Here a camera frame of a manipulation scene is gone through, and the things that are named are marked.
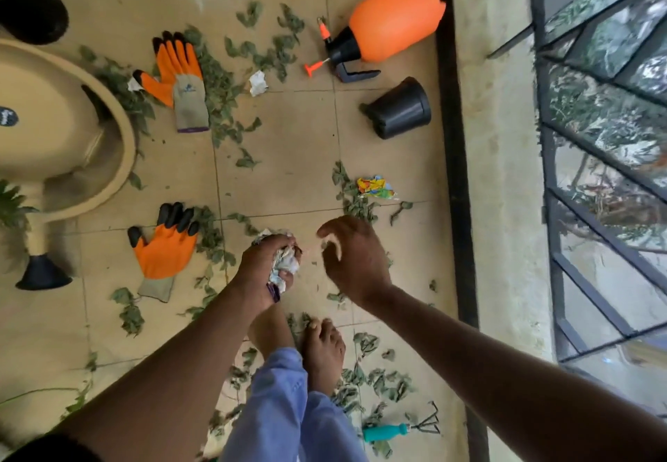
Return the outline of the person's right hand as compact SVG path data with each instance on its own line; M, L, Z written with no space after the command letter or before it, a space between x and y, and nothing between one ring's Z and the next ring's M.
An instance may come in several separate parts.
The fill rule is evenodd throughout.
M353 303L370 310L379 294L392 286L388 258L372 225L344 215L325 222L317 237L334 241L341 260L339 280L331 280Z

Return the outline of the paper wrappers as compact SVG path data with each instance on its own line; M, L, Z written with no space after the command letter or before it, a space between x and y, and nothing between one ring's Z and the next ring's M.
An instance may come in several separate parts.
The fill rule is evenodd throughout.
M288 230L274 230L266 228L254 239L248 249L251 258L249 269L250 289L254 296L261 298L262 303L267 305L271 300L273 304L278 304L282 296L289 289L290 282L288 277L294 278L299 270L302 251L297 256L294 249L285 248L276 257L271 269L258 269L254 265L254 245L258 244L263 238L272 234L286 234L293 236Z

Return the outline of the person's right forearm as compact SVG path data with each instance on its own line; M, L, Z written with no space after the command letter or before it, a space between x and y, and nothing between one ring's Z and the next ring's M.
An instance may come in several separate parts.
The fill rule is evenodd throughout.
M382 284L349 297L404 339L525 462L667 462L667 424Z

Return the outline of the person's left forearm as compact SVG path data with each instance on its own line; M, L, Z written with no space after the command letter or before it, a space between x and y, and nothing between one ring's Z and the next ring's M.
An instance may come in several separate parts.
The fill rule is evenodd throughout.
M233 281L55 432L102 462L193 462L249 326L272 301L263 281Z

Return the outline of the colourful crumpled wrapper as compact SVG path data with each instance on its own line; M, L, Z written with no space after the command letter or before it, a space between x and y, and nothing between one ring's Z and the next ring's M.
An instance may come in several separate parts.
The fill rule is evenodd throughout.
M358 178L357 191L360 197L374 197L382 200L397 200L396 192L391 184L382 176Z

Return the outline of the person's left foot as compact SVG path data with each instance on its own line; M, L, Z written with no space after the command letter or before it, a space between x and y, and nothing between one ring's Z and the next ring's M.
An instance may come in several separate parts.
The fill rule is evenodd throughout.
M267 360L281 348L296 348L295 338L280 304L270 306L257 316L251 323L247 336L263 360Z

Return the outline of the person's right foot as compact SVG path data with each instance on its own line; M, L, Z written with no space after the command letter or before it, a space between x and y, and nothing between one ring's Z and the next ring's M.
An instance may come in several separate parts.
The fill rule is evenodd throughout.
M332 396L341 378L346 344L329 318L312 318L304 332L303 364L310 392Z

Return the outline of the orange and grey garden glove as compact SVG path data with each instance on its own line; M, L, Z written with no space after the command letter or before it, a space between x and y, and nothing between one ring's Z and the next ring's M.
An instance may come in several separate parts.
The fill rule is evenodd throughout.
M153 38L153 48L158 76L135 70L133 80L173 110L178 133L209 131L204 77L194 45L183 33L163 31Z
M164 203L150 240L138 226L127 230L143 274L139 297L169 302L175 277L189 264L196 248L199 222L195 220L195 212L193 207L187 208L180 202Z

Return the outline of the blue trousers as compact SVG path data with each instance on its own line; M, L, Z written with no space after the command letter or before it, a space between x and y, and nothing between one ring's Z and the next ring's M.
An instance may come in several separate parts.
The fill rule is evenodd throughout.
M307 390L295 348L255 373L251 395L216 462L369 462L354 425L329 396Z

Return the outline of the small black plant pot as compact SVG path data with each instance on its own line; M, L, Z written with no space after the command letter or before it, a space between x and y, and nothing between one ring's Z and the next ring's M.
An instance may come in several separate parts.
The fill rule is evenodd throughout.
M369 104L360 104L362 115L371 121L381 139L391 139L431 122L428 96L421 83L407 77Z

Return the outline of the scattered green leaves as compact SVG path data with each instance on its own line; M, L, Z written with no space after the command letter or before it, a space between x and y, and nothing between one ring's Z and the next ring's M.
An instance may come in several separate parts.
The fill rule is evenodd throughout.
M207 91L206 105L212 117L213 146L215 148L219 147L224 136L234 137L230 139L235 144L238 139L238 144L240 144L242 134L259 128L262 125L261 119L257 117L251 126L243 127L242 123L231 118L228 111L232 110L231 108L235 105L238 95L246 93L246 90L241 89L240 85L236 85L232 73L224 70L220 62L211 55L199 29L189 26L186 29L186 39L194 44L197 59L202 65ZM259 161L253 159L245 148L240 147L239 151L243 156L237 162L238 168L252 169L259 163ZM378 200L380 199L360 197L356 179L347 174L342 162L335 163L332 179L338 190L336 193L337 200L341 201L344 213L361 217L361 219L370 223L375 223L378 220L378 216L373 211L376 206L379 206ZM196 211L195 220L200 225L194 255L201 254L203 257L205 256L207 268L201 277L196 278L191 288L193 291L201 290L200 305L188 306L182 313L176 315L184 320L187 318L188 321L194 321L198 318L209 302L217 296L220 289L214 289L213 287L217 286L218 282L214 281L212 283L212 281L221 280L223 276L226 279L231 267L236 265L236 256L225 243L222 221L238 222L238 224L244 226L245 235L251 239L255 239L261 232L253 225L252 219L247 215L234 212L227 218L221 219L215 217L208 205L195 206L194 209ZM139 297L138 289L136 290L136 292L132 292L131 289L123 285L122 288L114 289L113 293L108 296L109 301L114 303L115 307L113 309L118 311L120 321L116 324L119 326L119 330L131 339L136 339L137 336L145 333L146 321L141 312L141 303L146 304L148 302L151 306L165 305L160 301ZM328 293L327 299L337 303L338 309L346 307L347 297L341 292ZM304 331L310 321L310 314L307 312L302 312L300 317L294 313L288 313L288 325L294 336ZM344 368L343 377L334 391L333 403L341 407L347 416L355 411L360 412L361 415L366 411L360 399L360 389L365 384L371 386L378 396L379 402L368 411L362 425L363 427L378 425L381 424L384 411L389 403L399 402L409 393L415 392L415 388L409 374L401 374L397 371L390 373L385 366L364 373L361 362L363 358L378 348L379 338L376 335L367 332L355 333L354 343L359 355L353 369ZM249 383L254 377L251 369L256 355L258 355L256 349L248 347L243 352L243 366L232 366L231 376L228 377L229 390L233 389L240 392L244 389L249 396ZM220 441L225 434L225 426L229 425L229 428L231 428L243 406L243 403L238 403L235 409L225 415L216 409L208 427L207 435L209 438L216 442ZM405 412L405 418L406 423L408 421L418 422L418 416L410 415L408 412ZM388 459L392 454L388 441L370 443L370 446L378 457Z

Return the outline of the beige watering can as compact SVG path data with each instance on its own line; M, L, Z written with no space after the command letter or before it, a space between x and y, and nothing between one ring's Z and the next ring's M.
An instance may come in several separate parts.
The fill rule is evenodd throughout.
M0 178L39 209L21 230L28 257L17 289L71 283L48 255L48 227L116 195L136 151L129 116L101 81L53 53L0 39Z

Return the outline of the green leafy plant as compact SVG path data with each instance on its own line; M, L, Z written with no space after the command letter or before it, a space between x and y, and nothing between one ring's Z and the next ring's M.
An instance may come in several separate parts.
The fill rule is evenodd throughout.
M27 205L27 197L21 187L0 178L0 228L25 230L29 214L38 213L39 209Z

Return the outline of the large black plant pot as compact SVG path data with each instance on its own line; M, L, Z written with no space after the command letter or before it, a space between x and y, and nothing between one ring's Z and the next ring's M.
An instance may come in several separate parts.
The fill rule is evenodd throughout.
M62 0L0 0L0 28L23 43L52 44L67 32L69 13Z

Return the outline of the teal handled garden rake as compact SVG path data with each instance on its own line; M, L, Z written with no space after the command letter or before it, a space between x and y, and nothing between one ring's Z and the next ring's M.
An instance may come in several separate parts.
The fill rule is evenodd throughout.
M421 432L424 434L441 435L439 428L439 409L434 401L429 404L433 407L431 415L417 423L408 421L400 424L378 424L362 427L362 439L366 443L379 441L389 441L395 437L406 436L411 432Z

